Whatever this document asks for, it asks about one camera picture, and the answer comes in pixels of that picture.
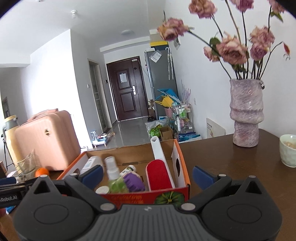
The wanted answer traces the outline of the translucent cotton swab box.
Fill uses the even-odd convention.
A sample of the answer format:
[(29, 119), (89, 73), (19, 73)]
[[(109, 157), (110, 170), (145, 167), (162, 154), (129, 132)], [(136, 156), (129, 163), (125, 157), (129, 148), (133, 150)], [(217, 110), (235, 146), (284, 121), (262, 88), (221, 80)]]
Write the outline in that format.
[(88, 161), (86, 162), (86, 164), (83, 166), (83, 168), (80, 171), (80, 174), (85, 173), (86, 171), (90, 170), (91, 168), (93, 168), (96, 165), (100, 165), (103, 170), (104, 170), (104, 165), (103, 165), (103, 161), (99, 156), (92, 156), (88, 159)]

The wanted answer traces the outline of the green spray bottle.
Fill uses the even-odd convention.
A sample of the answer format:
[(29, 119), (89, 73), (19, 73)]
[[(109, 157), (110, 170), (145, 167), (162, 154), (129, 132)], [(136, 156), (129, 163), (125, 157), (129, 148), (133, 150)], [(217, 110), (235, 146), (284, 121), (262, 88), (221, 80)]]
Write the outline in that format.
[(124, 179), (120, 175), (119, 168), (113, 156), (104, 159), (108, 176), (108, 185), (112, 194), (128, 193), (129, 190)]

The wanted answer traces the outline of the purple ridged plastic lid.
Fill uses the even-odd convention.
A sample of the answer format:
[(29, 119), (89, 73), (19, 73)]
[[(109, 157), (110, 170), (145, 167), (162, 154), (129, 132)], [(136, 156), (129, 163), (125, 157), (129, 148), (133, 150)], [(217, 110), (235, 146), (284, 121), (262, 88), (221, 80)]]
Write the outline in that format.
[(140, 177), (130, 172), (123, 176), (123, 180), (129, 190), (129, 192), (143, 192), (145, 191), (145, 185)]

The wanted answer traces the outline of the clear glass pitcher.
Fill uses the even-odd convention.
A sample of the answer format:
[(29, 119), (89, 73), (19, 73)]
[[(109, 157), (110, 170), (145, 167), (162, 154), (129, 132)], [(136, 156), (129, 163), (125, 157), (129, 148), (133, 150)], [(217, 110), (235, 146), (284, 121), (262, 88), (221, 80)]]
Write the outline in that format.
[(20, 168), (20, 179), (27, 181), (35, 178), (36, 171), (41, 167), (35, 150), (32, 150), (23, 160), (18, 161), (18, 167)]

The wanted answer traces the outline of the orange tangerine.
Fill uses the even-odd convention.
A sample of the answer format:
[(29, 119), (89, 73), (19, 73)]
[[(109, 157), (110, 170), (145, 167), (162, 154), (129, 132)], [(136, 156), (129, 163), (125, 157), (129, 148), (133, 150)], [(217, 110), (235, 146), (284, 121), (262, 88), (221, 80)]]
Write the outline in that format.
[(47, 168), (39, 168), (39, 169), (37, 169), (36, 170), (36, 172), (35, 172), (35, 177), (40, 177), (40, 176), (42, 176), (42, 175), (47, 175), (47, 176), (49, 176), (49, 171), (48, 171), (48, 169)]

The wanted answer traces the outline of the small white round disc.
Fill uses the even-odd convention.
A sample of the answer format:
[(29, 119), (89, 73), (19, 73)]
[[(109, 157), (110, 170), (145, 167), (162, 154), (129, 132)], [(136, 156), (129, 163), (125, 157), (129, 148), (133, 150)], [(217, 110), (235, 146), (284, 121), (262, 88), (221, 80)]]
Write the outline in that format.
[(108, 186), (100, 186), (95, 190), (95, 192), (98, 195), (106, 195), (110, 193), (110, 188)]

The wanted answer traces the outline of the pink hard suitcase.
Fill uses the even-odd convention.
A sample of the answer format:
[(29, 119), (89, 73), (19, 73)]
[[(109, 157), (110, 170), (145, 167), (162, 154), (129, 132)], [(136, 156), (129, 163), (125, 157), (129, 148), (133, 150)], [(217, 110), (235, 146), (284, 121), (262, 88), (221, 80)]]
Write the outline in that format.
[(50, 171), (66, 170), (81, 153), (71, 116), (65, 110), (35, 114), (16, 129), (15, 136), (21, 154), (34, 153), (40, 166)]

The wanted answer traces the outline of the beige thermos jug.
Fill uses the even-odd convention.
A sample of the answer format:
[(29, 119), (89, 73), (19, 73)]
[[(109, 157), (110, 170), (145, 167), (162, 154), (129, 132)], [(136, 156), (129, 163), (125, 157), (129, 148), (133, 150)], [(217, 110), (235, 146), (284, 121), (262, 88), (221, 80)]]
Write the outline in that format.
[(13, 161), (15, 167), (18, 166), (18, 161), (22, 160), (22, 154), (15, 134), (19, 127), (20, 126), (18, 124), (18, 118), (16, 115), (12, 115), (4, 119), (4, 140), (6, 141), (11, 160)]

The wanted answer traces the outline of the pale green ceramic cup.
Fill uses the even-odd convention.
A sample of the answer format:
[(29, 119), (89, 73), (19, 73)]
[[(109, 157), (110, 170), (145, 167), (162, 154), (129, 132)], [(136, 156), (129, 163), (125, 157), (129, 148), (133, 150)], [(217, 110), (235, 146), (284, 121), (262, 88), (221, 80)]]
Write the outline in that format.
[(280, 137), (280, 158), (284, 165), (295, 168), (295, 135), (285, 134)]

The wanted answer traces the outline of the small white bottle in box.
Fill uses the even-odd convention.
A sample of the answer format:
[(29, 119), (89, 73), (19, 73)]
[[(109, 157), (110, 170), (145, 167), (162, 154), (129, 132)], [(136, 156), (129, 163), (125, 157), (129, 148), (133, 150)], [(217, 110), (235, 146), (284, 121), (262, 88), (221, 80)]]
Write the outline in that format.
[(129, 174), (129, 173), (136, 173), (137, 169), (135, 166), (133, 165), (128, 165), (123, 171), (120, 172), (120, 176), (124, 177), (125, 175)]

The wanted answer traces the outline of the red white lint brush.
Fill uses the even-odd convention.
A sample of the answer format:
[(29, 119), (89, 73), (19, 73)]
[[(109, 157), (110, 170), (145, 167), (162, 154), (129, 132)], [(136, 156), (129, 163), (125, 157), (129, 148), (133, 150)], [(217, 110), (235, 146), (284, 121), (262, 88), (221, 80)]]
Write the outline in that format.
[(158, 137), (151, 138), (151, 147), (154, 160), (145, 168), (149, 190), (174, 189), (175, 184)]

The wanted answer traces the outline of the red cardboard box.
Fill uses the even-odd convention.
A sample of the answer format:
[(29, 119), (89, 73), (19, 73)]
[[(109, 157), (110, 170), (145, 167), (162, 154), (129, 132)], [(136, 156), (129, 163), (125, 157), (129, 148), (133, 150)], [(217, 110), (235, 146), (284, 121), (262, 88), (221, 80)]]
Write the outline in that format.
[(176, 140), (163, 141), (161, 142), (161, 147), (175, 184), (175, 188), (173, 189), (162, 189), (156, 191), (148, 190), (145, 168), (149, 162), (154, 160), (151, 144), (83, 152), (68, 166), (67, 169), (65, 169), (64, 172), (60, 174), (59, 177), (57, 177), (57, 179), (62, 180), (66, 176), (75, 172), (75, 170), (81, 170), (88, 159), (92, 156), (98, 156), (102, 159), (114, 156), (120, 171), (128, 165), (136, 167), (137, 173), (144, 180), (146, 191), (116, 194), (109, 193), (103, 195), (103, 198), (111, 201), (117, 207), (120, 207), (122, 204), (169, 203), (179, 206), (190, 198), (191, 186), (183, 153)]

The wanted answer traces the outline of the purple textured vase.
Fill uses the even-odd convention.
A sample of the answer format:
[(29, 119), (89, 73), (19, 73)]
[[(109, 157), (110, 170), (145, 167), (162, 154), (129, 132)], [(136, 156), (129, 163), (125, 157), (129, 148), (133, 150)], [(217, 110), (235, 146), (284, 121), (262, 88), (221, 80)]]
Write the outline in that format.
[(231, 79), (230, 96), (233, 144), (253, 148), (259, 142), (258, 124), (264, 120), (261, 82), (256, 79)]

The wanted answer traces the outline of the yellow blue items pile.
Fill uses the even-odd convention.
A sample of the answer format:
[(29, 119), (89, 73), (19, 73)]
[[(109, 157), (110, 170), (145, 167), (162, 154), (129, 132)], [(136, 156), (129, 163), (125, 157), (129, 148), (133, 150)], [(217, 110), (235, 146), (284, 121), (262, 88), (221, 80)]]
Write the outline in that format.
[(158, 89), (158, 92), (160, 92), (161, 95), (156, 97), (154, 102), (165, 108), (171, 108), (174, 103), (177, 105), (182, 103), (174, 90), (170, 88)]

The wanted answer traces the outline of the dark brown entrance door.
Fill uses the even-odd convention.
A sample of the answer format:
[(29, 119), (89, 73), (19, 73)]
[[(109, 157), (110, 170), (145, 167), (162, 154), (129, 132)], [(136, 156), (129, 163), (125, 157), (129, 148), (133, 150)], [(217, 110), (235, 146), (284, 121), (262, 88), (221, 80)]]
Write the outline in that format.
[(108, 63), (107, 72), (119, 121), (148, 116), (147, 93), (140, 58)]

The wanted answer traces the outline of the dried pink roses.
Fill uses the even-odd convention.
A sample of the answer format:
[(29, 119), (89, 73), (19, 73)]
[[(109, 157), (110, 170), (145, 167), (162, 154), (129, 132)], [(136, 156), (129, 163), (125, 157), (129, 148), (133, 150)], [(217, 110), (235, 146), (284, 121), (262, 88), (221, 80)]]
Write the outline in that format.
[[(261, 80), (267, 65), (269, 63), (271, 54), (276, 47), (283, 45), (286, 60), (290, 59), (289, 46), (281, 41), (274, 45), (275, 36), (271, 31), (270, 20), (272, 17), (277, 18), (283, 23), (282, 14), (287, 11), (278, 1), (268, 1), (269, 13), (268, 13), (268, 26), (262, 28), (255, 27), (249, 35), (247, 35), (247, 29), (245, 24), (244, 14), (246, 11), (253, 9), (254, 1), (224, 1), (226, 3), (231, 21), (236, 29), (236, 35), (231, 35), (224, 31), (222, 33), (217, 21), (215, 20), (215, 13), (217, 8), (212, 1), (191, 1), (188, 9), (190, 14), (197, 15), (199, 19), (211, 19), (216, 27), (217, 34), (220, 34), (221, 39), (218, 37), (212, 37), (209, 41), (204, 40), (197, 34), (193, 33), (193, 27), (185, 25), (182, 19), (166, 18), (164, 12), (164, 19), (160, 26), (157, 28), (157, 32), (160, 37), (167, 42), (178, 39), (179, 36), (184, 36), (184, 33), (189, 33), (196, 37), (200, 41), (206, 44), (203, 48), (204, 55), (211, 62), (219, 62), (222, 68), (230, 77), (229, 72), (222, 64), (222, 60), (231, 65), (235, 76), (238, 80), (251, 79), (258, 80), (261, 88), (264, 89), (265, 85)], [(241, 13), (244, 40), (241, 40), (240, 31), (236, 21), (234, 20), (233, 13), (230, 8), (232, 3), (236, 9)]]

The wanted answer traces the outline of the grey refrigerator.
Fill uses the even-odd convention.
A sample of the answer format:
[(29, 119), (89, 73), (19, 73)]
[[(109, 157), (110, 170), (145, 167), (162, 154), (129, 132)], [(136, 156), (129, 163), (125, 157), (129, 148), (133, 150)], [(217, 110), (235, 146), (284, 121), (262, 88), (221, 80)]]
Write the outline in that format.
[(178, 97), (175, 73), (169, 63), (167, 50), (145, 51), (145, 63), (152, 92), (152, 100), (160, 101), (162, 93), (159, 89), (171, 89)]

